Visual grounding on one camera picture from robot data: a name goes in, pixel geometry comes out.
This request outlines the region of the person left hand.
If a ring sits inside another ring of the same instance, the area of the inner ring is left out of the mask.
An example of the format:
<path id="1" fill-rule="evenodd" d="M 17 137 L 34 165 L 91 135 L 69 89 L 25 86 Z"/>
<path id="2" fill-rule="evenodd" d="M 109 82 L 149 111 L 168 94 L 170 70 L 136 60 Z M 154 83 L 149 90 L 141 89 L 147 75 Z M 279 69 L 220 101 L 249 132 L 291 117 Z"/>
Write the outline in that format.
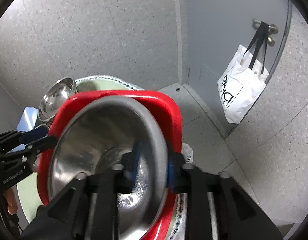
<path id="1" fill-rule="evenodd" d="M 14 215 L 17 213 L 18 210 L 18 205 L 17 205 L 17 201 L 15 198 L 15 194 L 12 188 L 8 189 L 7 191 L 4 192 L 4 197 L 7 201 L 8 204 L 8 213 L 10 215 Z"/>

